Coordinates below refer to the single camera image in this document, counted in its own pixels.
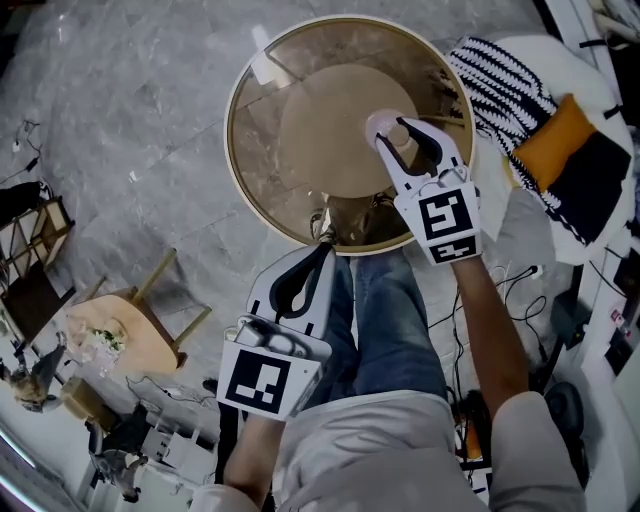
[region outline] black and white striped blanket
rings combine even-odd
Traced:
[[[449,52],[448,60],[471,99],[478,133],[490,138],[508,157],[515,180],[540,199],[549,217],[586,244],[563,214],[561,199],[548,190],[541,193],[533,176],[512,153],[557,109],[545,85],[522,62],[482,39],[466,39],[462,46]]]

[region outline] wooden chair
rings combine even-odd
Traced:
[[[124,327],[127,336],[126,348],[116,363],[116,372],[171,373],[182,368],[187,354],[179,352],[179,348],[207,318],[211,308],[206,307],[175,339],[160,323],[145,301],[145,296],[175,258],[176,250],[169,250],[139,289],[127,288],[96,298],[100,287],[107,280],[106,276],[101,277],[91,288],[85,301],[67,312],[70,319],[76,320],[69,322],[71,337],[74,336],[73,331],[83,323],[89,328],[104,329],[108,322],[117,320]]]

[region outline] black wire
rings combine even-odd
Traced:
[[[125,379],[127,379],[127,387],[129,388],[129,391],[131,391],[136,396],[138,401],[140,401],[140,396],[131,388],[131,384],[140,384],[141,382],[143,382],[145,380],[148,380],[149,382],[151,382],[151,384],[153,384],[155,387],[157,387],[160,391],[162,391],[169,398],[171,398],[171,400],[174,400],[176,402],[193,402],[195,404],[202,405],[202,403],[204,403],[205,400],[209,400],[210,398],[215,398],[215,396],[213,396],[213,395],[212,396],[205,396],[204,398],[202,398],[200,400],[194,400],[192,398],[175,398],[166,389],[164,389],[162,386],[157,384],[151,377],[147,377],[146,375],[144,377],[142,377],[138,381],[131,380],[131,379],[129,379],[129,377],[125,377]]]
[[[520,276],[518,276],[518,278],[515,279],[513,283],[511,283],[511,286],[509,286],[509,289],[507,290],[507,293],[504,296],[504,305],[507,308],[507,311],[509,311],[509,306],[507,306],[507,300],[509,299],[509,294],[511,293],[511,290],[513,290],[513,287],[516,284],[518,284],[520,281],[529,277],[529,275],[523,276],[522,274],[520,274]],[[533,306],[535,306],[540,300],[542,300],[542,306],[540,307],[540,309],[538,309],[538,311],[530,315],[529,310]],[[540,357],[542,358],[543,362],[546,362],[549,359],[547,356],[547,351],[545,350],[544,345],[542,344],[542,340],[540,339],[540,335],[538,334],[538,331],[536,331],[535,327],[533,327],[533,325],[529,323],[529,320],[531,318],[538,316],[540,313],[542,313],[542,311],[544,311],[544,308],[546,306],[547,306],[547,297],[545,295],[540,295],[536,297],[534,301],[527,306],[527,309],[524,312],[524,317],[518,318],[518,317],[509,315],[511,317],[511,320],[513,320],[514,322],[524,322],[525,325],[533,331],[533,334],[536,337],[536,341],[538,342],[538,352],[540,353]]]
[[[14,172],[11,176],[7,176],[2,181],[0,181],[0,185],[4,185],[7,181],[9,181],[11,178],[15,178],[18,174],[21,174],[23,172],[29,172],[31,169],[33,169],[33,167],[30,167],[30,165],[34,161],[37,163],[42,157],[42,151],[41,151],[42,144],[39,147],[35,147],[31,142],[31,138],[30,138],[31,134],[33,133],[33,130],[35,130],[38,126],[40,126],[40,123],[34,123],[33,121],[29,121],[28,119],[25,119],[24,121],[22,121],[22,124],[18,126],[18,129],[16,130],[16,136],[15,136],[16,144],[20,144],[20,141],[19,141],[20,129],[23,126],[25,126],[26,129],[28,129],[28,127],[31,127],[31,129],[29,130],[29,133],[27,134],[27,143],[29,144],[29,146],[31,146],[31,149],[33,149],[36,153],[38,153],[38,156],[35,157],[24,169],[20,169],[18,172]]]
[[[621,292],[620,290],[618,290],[615,286],[613,286],[613,285],[612,285],[612,284],[607,280],[607,278],[606,278],[606,277],[604,277],[604,276],[602,275],[602,273],[601,273],[601,272],[596,268],[596,266],[593,264],[593,262],[592,262],[592,261],[589,261],[589,264],[593,267],[593,270],[595,270],[595,271],[596,271],[596,273],[600,276],[600,279],[602,279],[605,283],[607,283],[607,286],[608,286],[609,288],[611,288],[614,292],[616,292],[618,295],[620,295],[620,297],[623,297],[623,298],[625,298],[625,299],[627,298],[627,296],[626,296],[624,293],[622,293],[622,292]]]
[[[495,285],[496,285],[496,286],[500,286],[501,284],[509,283],[509,282],[511,282],[511,281],[515,281],[516,279],[519,279],[520,277],[524,276],[524,274],[527,274],[527,275],[526,275],[526,276],[524,276],[524,277],[529,277],[529,276],[532,276],[534,273],[535,273],[535,271],[534,271],[531,267],[529,267],[527,270],[525,270],[525,271],[521,272],[521,273],[520,273],[520,274],[518,274],[517,276],[510,277],[509,279],[503,279],[502,281],[499,281],[499,282],[495,283]],[[462,309],[462,307],[463,307],[462,305],[458,306],[458,307],[456,308],[456,311],[460,311],[460,310]],[[435,322],[435,323],[433,323],[433,324],[429,325],[429,326],[428,326],[428,329],[431,329],[432,327],[435,327],[436,325],[441,324],[442,322],[446,322],[446,321],[447,321],[447,320],[449,320],[450,318],[453,318],[453,313],[452,313],[452,314],[450,314],[450,315],[447,315],[447,316],[445,316],[444,318],[441,318],[440,320],[438,320],[437,322]]]
[[[614,256],[617,256],[618,258],[620,258],[621,260],[623,260],[624,258],[622,256],[620,256],[616,251],[609,249],[608,247],[604,248],[605,251],[610,252],[611,254],[613,254]]]
[[[453,311],[451,312],[451,318],[453,318],[453,336],[456,340],[456,343],[458,345],[458,353],[456,354],[456,359],[453,362],[453,374],[454,374],[454,378],[455,378],[455,386],[457,386],[458,388],[458,396],[460,398],[460,406],[462,405],[462,401],[463,401],[463,397],[462,397],[462,385],[460,384],[460,367],[459,367],[459,363],[460,363],[460,359],[462,359],[462,356],[464,355],[464,345],[460,342],[460,338],[458,337],[458,326],[456,325],[456,306],[458,305],[458,299],[460,298],[460,288],[456,288],[456,298],[453,301]],[[460,408],[460,406],[457,407],[458,409],[458,417],[460,419],[461,415],[462,415],[462,410]],[[469,454],[467,451],[467,436],[469,435],[469,415],[467,414],[467,411],[465,411],[465,427],[464,427],[464,437],[462,437],[460,439],[461,443],[462,443],[462,457],[463,457],[463,461],[466,463],[468,458],[469,458]]]

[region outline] round table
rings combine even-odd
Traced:
[[[389,201],[395,190],[367,143],[369,110],[434,124],[471,167],[469,98],[445,57],[414,32],[377,18],[329,16],[297,25],[259,51],[225,116],[229,168],[256,215],[300,244],[315,243],[312,218],[330,218],[343,255],[411,241]],[[430,172],[412,144],[400,152],[407,166]]]

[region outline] marble floor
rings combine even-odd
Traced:
[[[102,275],[115,290],[140,283],[175,247],[177,265],[150,296],[154,310],[177,334],[202,305],[213,308],[183,345],[186,367],[171,377],[153,376],[183,396],[206,395],[200,384],[218,373],[224,328],[243,312],[258,272],[293,248],[247,208],[223,150],[230,89],[262,44],[255,28],[272,37],[301,21],[347,12],[404,24],[442,49],[463,35],[542,31],[528,0],[50,0],[31,15],[0,81],[0,178],[33,156],[11,150],[22,121],[41,123],[33,140],[42,143],[42,160],[32,174],[63,196],[76,222],[60,272],[80,293]],[[429,267],[415,245],[406,251],[431,321],[448,315],[455,296],[450,269]],[[490,244],[486,258],[490,268],[503,265],[509,275],[523,269]],[[551,299],[568,275],[564,266],[546,268],[542,278],[518,285],[512,314],[522,316],[540,294]],[[532,320],[543,338],[549,310]],[[536,358],[533,333],[519,328]],[[51,334],[43,333],[44,344]],[[432,329],[431,337],[450,378],[451,322]],[[461,373],[463,387],[475,387],[468,350]],[[116,408],[133,403],[122,380],[88,378]],[[190,409],[215,435],[212,400],[200,409],[171,403],[149,382],[135,389],[161,404],[165,416],[183,417]]]

